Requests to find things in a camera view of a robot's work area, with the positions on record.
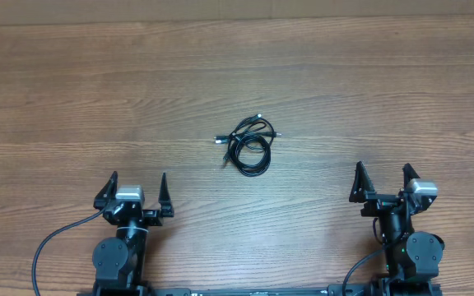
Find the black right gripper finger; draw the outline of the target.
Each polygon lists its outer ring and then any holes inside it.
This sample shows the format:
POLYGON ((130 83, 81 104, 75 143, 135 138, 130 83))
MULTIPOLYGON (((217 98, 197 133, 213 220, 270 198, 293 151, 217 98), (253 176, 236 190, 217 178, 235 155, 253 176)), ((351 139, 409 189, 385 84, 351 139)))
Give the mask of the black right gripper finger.
POLYGON ((365 203, 374 199, 376 190, 362 161, 355 167, 355 177, 349 196, 349 202, 365 203))
POLYGON ((413 169, 410 163, 404 164, 402 167, 402 172, 403 172, 403 187, 407 188, 409 182, 412 179, 418 179, 420 176, 416 173, 416 171, 413 169))

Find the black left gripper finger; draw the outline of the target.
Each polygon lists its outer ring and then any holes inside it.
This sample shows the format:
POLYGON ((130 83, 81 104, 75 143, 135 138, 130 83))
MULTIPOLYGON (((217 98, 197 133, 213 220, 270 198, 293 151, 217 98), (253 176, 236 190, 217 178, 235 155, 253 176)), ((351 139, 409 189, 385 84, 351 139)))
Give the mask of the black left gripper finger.
POLYGON ((162 174, 158 202, 160 204, 160 216, 163 218, 173 218, 174 207, 170 198, 166 173, 162 174))
POLYGON ((97 210, 103 210, 107 204, 114 199, 118 187, 118 172, 113 171, 108 182, 95 196, 93 207, 97 210))

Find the black USB cable thin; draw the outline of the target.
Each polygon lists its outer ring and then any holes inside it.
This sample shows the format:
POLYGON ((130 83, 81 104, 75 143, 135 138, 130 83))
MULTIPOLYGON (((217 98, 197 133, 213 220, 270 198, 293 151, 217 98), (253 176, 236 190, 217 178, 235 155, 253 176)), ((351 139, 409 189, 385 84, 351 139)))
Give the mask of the black USB cable thin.
POLYGON ((245 136, 265 136, 270 137, 269 144, 272 144, 275 137, 281 136, 276 132, 273 125, 260 113, 243 119, 229 136, 215 136, 216 144, 228 144, 232 141, 242 140, 245 136))

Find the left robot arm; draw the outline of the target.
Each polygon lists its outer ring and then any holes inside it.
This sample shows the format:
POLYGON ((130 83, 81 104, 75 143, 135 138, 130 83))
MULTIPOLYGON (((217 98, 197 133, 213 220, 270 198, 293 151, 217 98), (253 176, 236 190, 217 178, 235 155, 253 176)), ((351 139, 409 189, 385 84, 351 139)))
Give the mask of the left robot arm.
POLYGON ((142 276, 149 228, 161 226, 165 218, 174 217, 165 174, 160 182, 160 207, 146 209, 144 202, 142 186, 119 186, 116 172, 96 195, 94 208, 116 228, 116 234, 100 241, 93 251, 93 295, 155 294, 142 276))

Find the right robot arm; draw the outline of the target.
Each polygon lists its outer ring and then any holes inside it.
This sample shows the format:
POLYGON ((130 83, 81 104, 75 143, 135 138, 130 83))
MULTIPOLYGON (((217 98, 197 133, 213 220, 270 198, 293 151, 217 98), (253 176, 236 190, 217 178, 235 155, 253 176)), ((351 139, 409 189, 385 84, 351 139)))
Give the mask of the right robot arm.
POLYGON ((404 164, 403 186, 397 194, 377 193, 364 164, 355 167, 349 196, 360 203, 360 214, 373 220, 373 235, 380 249, 360 259, 342 282, 343 295, 441 295, 439 285, 431 280, 439 275, 444 240, 435 234, 417 232, 412 216, 426 211, 438 196, 437 185, 422 179, 410 164, 404 164), (348 284, 354 271, 367 261, 383 254, 386 272, 356 288, 348 284))

